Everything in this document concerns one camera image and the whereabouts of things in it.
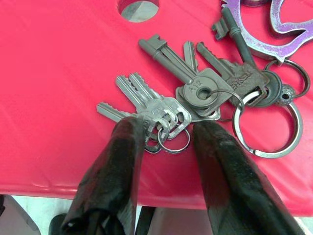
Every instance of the key blade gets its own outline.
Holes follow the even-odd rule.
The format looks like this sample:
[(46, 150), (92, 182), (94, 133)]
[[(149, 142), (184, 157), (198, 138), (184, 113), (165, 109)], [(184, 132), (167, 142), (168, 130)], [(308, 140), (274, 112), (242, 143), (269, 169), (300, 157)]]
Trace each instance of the key blade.
[(233, 75), (232, 70), (223, 62), (223, 60), (217, 58), (203, 42), (197, 43), (197, 51), (221, 74), (224, 80), (227, 80)]
[(149, 99), (162, 99), (162, 96), (160, 96), (156, 91), (151, 89), (138, 73), (132, 73), (129, 76), (129, 80), (139, 92), (141, 92)]
[(97, 104), (97, 112), (115, 122), (119, 122), (125, 117), (135, 117), (135, 114), (119, 111), (104, 102), (100, 102)]
[(125, 76), (118, 76), (115, 83), (124, 95), (133, 103), (137, 112), (146, 108), (144, 97), (136, 92), (131, 82)]
[(198, 73), (198, 62), (195, 58), (195, 48), (193, 42), (185, 42), (183, 45), (184, 59), (185, 62), (196, 72)]

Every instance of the purple bottle opener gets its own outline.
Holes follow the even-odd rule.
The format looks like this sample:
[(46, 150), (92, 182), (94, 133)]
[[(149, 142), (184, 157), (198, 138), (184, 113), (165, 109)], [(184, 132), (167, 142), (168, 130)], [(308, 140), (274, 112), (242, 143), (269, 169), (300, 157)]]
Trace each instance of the purple bottle opener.
[(242, 2), (248, 6), (259, 6), (270, 0), (222, 0), (224, 4), (222, 7), (228, 7), (233, 14), (233, 17), (242, 31), (242, 36), (244, 37), (247, 45), (250, 47), (252, 53), (256, 56), (265, 59), (277, 59), (279, 62), (283, 63), (284, 60), (291, 55), (293, 55), (303, 44), (313, 39), (313, 19), (301, 23), (281, 23), (280, 21), (280, 9), (284, 0), (272, 0), (270, 7), (270, 22), (274, 32), (279, 35), (292, 35), (297, 34), (295, 39), (290, 43), (275, 46), (264, 43), (246, 30), (240, 13), (240, 3)]

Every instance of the red surface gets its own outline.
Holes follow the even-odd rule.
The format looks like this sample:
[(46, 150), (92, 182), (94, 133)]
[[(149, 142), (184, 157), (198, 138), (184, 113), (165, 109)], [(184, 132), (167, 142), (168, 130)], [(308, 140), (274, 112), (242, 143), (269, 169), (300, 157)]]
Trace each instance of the red surface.
[[(152, 19), (131, 23), (119, 14), (117, 0), (0, 2), (0, 193), (74, 196), (115, 125), (96, 112), (96, 104), (135, 110), (115, 86), (117, 75), (139, 72), (159, 93), (174, 95), (181, 82), (141, 51), (139, 39), (158, 33), (179, 54), (185, 41), (204, 41), (219, 57), (240, 59), (229, 39), (217, 43), (210, 30), (220, 17), (220, 1), (160, 0), (159, 6)], [(269, 5), (242, 7), (244, 22), (259, 39), (283, 44), (269, 36), (268, 11)], [(311, 0), (286, 0), (281, 15), (296, 22), (313, 18), (312, 12)], [(291, 58), (311, 76), (312, 53), (309, 43)], [(198, 60), (200, 69), (207, 66)], [(266, 61), (257, 63), (263, 67)], [(293, 70), (276, 71), (284, 83), (302, 88)], [(291, 213), (313, 215), (312, 91), (295, 103), (304, 121), (299, 146), (280, 159), (251, 157)], [(224, 117), (232, 112), (230, 106), (224, 110)], [(288, 112), (277, 107), (247, 108), (242, 117), (247, 142), (267, 150), (287, 142), (290, 123)], [(231, 132), (230, 123), (223, 126)], [(193, 146), (177, 155), (145, 153), (139, 203), (204, 208)]]

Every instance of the silver key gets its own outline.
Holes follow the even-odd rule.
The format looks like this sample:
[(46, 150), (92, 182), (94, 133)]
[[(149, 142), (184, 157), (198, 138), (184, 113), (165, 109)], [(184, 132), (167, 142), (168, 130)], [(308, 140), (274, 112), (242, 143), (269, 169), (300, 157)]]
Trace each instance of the silver key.
[(188, 64), (167, 46), (166, 41), (160, 40), (158, 35), (147, 41), (139, 40), (139, 45), (185, 83), (183, 97), (195, 111), (206, 108), (214, 111), (231, 97), (227, 93), (215, 93), (208, 97), (210, 91), (216, 89), (233, 89), (212, 69), (205, 69), (198, 74), (195, 73)]
[(158, 99), (163, 101), (178, 117), (180, 124), (177, 124), (177, 126), (169, 133), (168, 139), (175, 138), (190, 124), (191, 116), (189, 112), (176, 99), (159, 95), (144, 82), (138, 73), (131, 74), (129, 80), (139, 93), (142, 93), (151, 100)]
[(125, 76), (118, 76), (116, 79), (116, 84), (136, 107), (138, 114), (150, 113), (158, 118), (166, 118), (169, 121), (171, 129), (176, 126), (178, 122), (177, 116), (161, 100), (151, 100), (145, 94), (138, 92)]
[[(250, 106), (256, 105), (267, 95), (265, 85), (269, 82), (268, 77), (250, 63), (244, 62), (242, 65), (238, 65), (226, 59), (219, 59), (202, 42), (197, 43), (197, 51), (221, 74), (222, 78), (241, 98), (256, 89), (261, 91), (261, 95), (249, 103)], [(235, 97), (232, 97), (230, 102), (234, 105), (239, 104)]]
[(219, 108), (209, 114), (206, 114), (203, 117), (199, 116), (198, 113), (196, 113), (195, 110), (192, 109), (188, 105), (187, 101), (180, 95), (179, 89), (180, 87), (176, 88), (176, 95), (175, 95), (176, 99), (190, 113), (191, 122), (198, 122), (198, 121), (204, 121), (204, 120), (219, 120), (221, 118), (221, 111)]
[(183, 51), (186, 64), (188, 64), (193, 69), (193, 71), (198, 73), (198, 62), (195, 58), (195, 47), (193, 42), (185, 42), (183, 45)]
[(143, 123), (144, 123), (144, 127), (145, 127), (145, 131), (146, 131), (146, 135), (145, 135), (145, 149), (148, 152), (151, 153), (157, 153), (160, 151), (160, 146), (158, 144), (156, 145), (148, 145), (148, 141), (152, 135), (153, 130), (160, 124), (163, 128), (163, 131), (161, 133), (161, 140), (165, 141), (168, 137), (168, 134), (170, 132), (170, 126), (169, 123), (162, 119), (162, 118), (156, 118), (156, 117), (151, 117), (149, 115), (139, 115), (139, 114), (131, 114), (128, 112), (123, 112), (123, 111), (119, 111), (115, 108), (113, 108), (111, 105), (104, 103), (104, 102), (100, 102), (97, 104), (97, 112), (106, 116), (107, 118), (115, 121), (115, 122), (119, 122), (121, 121), (121, 119), (125, 118), (125, 117), (142, 117), (143, 118)]

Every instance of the key ring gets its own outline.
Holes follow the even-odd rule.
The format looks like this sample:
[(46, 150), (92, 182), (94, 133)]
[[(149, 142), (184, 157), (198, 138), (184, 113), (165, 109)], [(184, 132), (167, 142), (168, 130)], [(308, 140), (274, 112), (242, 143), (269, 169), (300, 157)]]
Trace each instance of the key ring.
[[(269, 68), (273, 65), (273, 64), (278, 64), (277, 60), (272, 60), (270, 61), (266, 66), (265, 66), (265, 70), (269, 70)], [(311, 80), (310, 80), (310, 76), (308, 75), (308, 73), (305, 71), (305, 69), (299, 65), (298, 63), (292, 61), (292, 60), (284, 60), (283, 64), (287, 64), (293, 68), (296, 68), (303, 76), (304, 79), (304, 89), (300, 94), (296, 94), (295, 97), (301, 97), (304, 96), (310, 89), (311, 86)]]
[(188, 141), (187, 141), (187, 144), (186, 144), (183, 148), (181, 148), (181, 149), (170, 149), (170, 148), (165, 147), (164, 144), (162, 143), (162, 141), (160, 141), (160, 134), (161, 134), (162, 130), (163, 130), (163, 129), (161, 128), (161, 129), (159, 129), (159, 131), (157, 132), (157, 143), (158, 143), (158, 144), (161, 146), (161, 148), (164, 149), (166, 152), (176, 154), (176, 153), (180, 153), (180, 152), (184, 151), (184, 150), (188, 147), (188, 145), (189, 145), (189, 143), (190, 143), (190, 134), (189, 134), (189, 132), (188, 132), (187, 129), (184, 129), (184, 132), (186, 133), (186, 136), (187, 136), (187, 138), (188, 138)]
[[(257, 97), (258, 95), (260, 95), (259, 91), (252, 92), (243, 98), (243, 102), (246, 104), (250, 100), (252, 100), (253, 98)], [(260, 151), (257, 149), (253, 149), (246, 144), (245, 139), (243, 137), (243, 134), (240, 130), (240, 126), (239, 126), (241, 107), (237, 106), (237, 108), (234, 112), (234, 116), (233, 116), (233, 131), (234, 131), (235, 135), (237, 136), (241, 145), (246, 150), (248, 150), (250, 153), (253, 153), (256, 156), (259, 156), (262, 158), (279, 158), (279, 157), (285, 156), (286, 154), (289, 154), (290, 152), (292, 152), (297, 147), (297, 145), (299, 144), (300, 139), (302, 137), (303, 121), (302, 121), (301, 114), (300, 114), (297, 106), (295, 105), (295, 103), (291, 102), (287, 106), (287, 108), (290, 110), (292, 117), (295, 121), (295, 130), (294, 130), (293, 139), (289, 143), (289, 145), (286, 146), (285, 148), (283, 148), (277, 152), (268, 153), (268, 152), (263, 152), (263, 151)]]
[[(230, 91), (230, 90), (227, 90), (227, 89), (216, 89), (214, 91), (211, 91), (207, 97), (209, 97), (211, 94), (218, 93), (218, 92), (226, 92), (228, 94), (232, 94), (233, 96), (235, 96), (239, 100), (239, 102), (241, 104), (241, 107), (243, 107), (242, 113), (244, 112), (245, 104), (243, 102), (243, 99), (241, 99), (241, 97), (237, 93), (235, 93), (234, 91)], [(232, 121), (232, 118), (228, 118), (228, 119), (220, 118), (218, 121)]]

